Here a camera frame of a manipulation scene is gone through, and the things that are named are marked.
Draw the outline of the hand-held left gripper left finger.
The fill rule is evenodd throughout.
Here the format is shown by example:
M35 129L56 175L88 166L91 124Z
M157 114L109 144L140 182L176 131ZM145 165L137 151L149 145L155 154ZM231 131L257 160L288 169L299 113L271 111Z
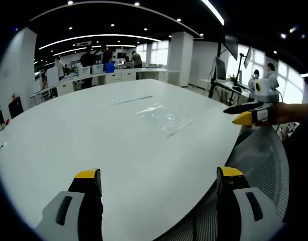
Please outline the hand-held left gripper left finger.
M35 232L42 240L103 240L100 169L75 175L43 209Z

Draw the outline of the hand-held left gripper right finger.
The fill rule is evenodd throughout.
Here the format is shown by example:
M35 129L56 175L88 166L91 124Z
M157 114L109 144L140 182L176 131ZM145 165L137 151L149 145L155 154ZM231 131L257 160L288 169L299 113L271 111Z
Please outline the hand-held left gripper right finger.
M217 240L273 240L283 227L275 205L244 174L217 167Z

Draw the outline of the person's right hand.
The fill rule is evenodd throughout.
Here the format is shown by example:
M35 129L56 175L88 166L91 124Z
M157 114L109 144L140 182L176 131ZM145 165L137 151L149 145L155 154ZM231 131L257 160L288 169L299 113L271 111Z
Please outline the person's right hand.
M268 109L268 120L271 125L290 122L289 104L279 102Z

